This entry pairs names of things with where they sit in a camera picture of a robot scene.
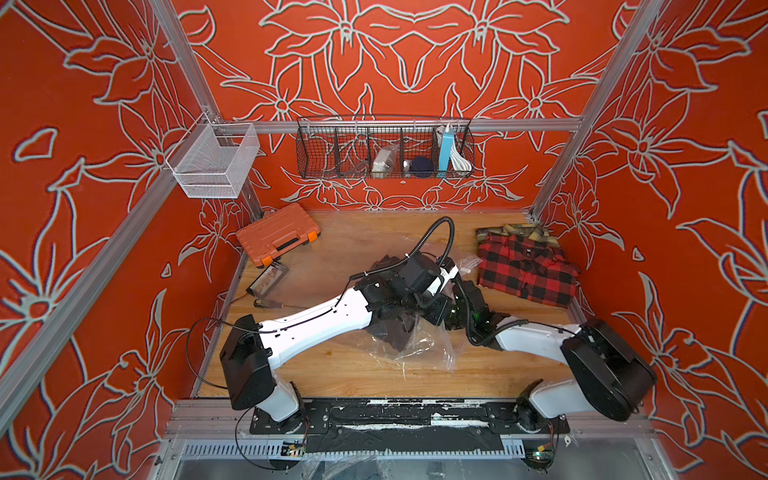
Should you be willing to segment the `clear plastic vacuum bag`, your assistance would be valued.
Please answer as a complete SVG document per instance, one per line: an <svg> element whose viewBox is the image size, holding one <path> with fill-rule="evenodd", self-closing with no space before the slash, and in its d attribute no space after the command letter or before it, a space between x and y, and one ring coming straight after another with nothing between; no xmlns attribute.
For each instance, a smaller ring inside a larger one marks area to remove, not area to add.
<svg viewBox="0 0 768 480"><path fill-rule="evenodd" d="M458 325L469 329L485 304L449 257L455 233L450 217L439 218L411 251L351 275L337 297L276 320L257 323L246 317L235 345L255 358L258 369L275 371L306 350L369 327L400 340L410 331L404 316L442 323L457 315Z"/></svg>

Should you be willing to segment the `red black plaid shirt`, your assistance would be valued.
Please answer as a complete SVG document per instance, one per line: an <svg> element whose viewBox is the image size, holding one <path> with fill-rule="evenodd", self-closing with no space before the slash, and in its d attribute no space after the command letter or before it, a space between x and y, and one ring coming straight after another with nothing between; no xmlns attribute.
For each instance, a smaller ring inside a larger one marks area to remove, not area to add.
<svg viewBox="0 0 768 480"><path fill-rule="evenodd" d="M580 269L559 247L521 235L489 234L477 255L478 283L485 288L560 308L577 293Z"/></svg>

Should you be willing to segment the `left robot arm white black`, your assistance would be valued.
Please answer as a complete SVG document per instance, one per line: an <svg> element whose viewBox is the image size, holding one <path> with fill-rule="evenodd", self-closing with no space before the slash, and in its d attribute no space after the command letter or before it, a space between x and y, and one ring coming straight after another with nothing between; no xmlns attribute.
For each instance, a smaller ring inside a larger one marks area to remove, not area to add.
<svg viewBox="0 0 768 480"><path fill-rule="evenodd" d="M442 307L445 283L444 275L429 273L369 275L338 297L287 317L261 323L251 315L239 318L219 353L232 408L257 408L278 423L293 417L301 401L277 375L284 363L356 330L402 351L418 319Z"/></svg>

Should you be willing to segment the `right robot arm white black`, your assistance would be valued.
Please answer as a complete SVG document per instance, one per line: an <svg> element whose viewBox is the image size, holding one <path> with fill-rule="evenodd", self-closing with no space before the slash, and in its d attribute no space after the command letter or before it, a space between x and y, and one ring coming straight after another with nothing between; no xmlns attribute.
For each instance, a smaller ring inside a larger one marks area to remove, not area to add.
<svg viewBox="0 0 768 480"><path fill-rule="evenodd" d="M555 325L495 312L468 280L456 280L453 294L458 325L472 345L535 355L570 369L570 380L535 380L516 398L512 417L528 433L557 417L587 411L623 422L657 383L652 367L601 320Z"/></svg>

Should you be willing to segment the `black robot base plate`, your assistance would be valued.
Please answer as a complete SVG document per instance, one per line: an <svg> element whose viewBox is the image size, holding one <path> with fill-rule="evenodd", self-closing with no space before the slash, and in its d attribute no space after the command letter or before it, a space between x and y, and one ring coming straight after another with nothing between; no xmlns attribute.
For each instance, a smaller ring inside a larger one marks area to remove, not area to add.
<svg viewBox="0 0 768 480"><path fill-rule="evenodd" d="M565 417L536 433L519 428L513 399L310 398L292 418L271 420L256 411L253 435L297 436L308 451L347 449L420 450L500 446L518 439L525 451L549 448L570 433Z"/></svg>

